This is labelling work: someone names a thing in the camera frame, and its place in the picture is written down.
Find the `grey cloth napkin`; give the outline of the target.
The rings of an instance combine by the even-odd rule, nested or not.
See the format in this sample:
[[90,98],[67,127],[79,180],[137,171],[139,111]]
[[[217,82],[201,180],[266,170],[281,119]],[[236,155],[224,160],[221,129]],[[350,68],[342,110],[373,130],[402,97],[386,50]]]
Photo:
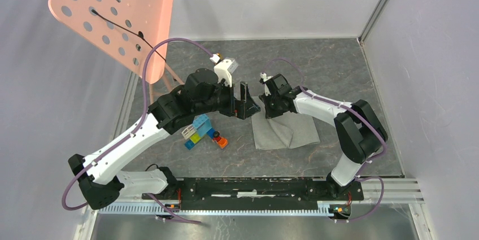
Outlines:
[[267,119],[265,106],[259,97],[253,97],[261,111],[251,117],[255,148],[257,150],[296,149],[320,142],[311,116],[286,112]]

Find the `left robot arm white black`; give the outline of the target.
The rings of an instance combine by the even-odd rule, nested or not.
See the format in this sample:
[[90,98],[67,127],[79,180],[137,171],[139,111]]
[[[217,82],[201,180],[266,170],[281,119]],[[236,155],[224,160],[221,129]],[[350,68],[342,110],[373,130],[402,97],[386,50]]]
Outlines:
[[75,154],[68,160],[86,204],[104,208],[120,197],[146,193],[171,199],[178,181],[167,167],[153,171],[125,172],[123,168],[150,146],[193,123],[196,116],[209,112],[247,119],[260,111],[247,83],[240,84],[240,98],[234,87],[209,69],[198,69],[183,85],[160,96],[146,108],[140,119],[120,137],[88,155]]

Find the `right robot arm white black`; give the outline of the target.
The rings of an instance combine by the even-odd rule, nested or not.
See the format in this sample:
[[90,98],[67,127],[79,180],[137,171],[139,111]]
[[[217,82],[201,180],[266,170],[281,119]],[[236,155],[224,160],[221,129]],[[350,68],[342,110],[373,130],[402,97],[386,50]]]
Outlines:
[[340,102],[302,86],[292,88],[282,74],[261,73],[260,83],[265,87],[259,98],[265,105],[266,118],[292,112],[335,127],[342,156],[326,177],[326,192],[333,199],[343,198],[364,163],[371,161],[379,149],[386,148],[387,133],[370,104],[362,99]]

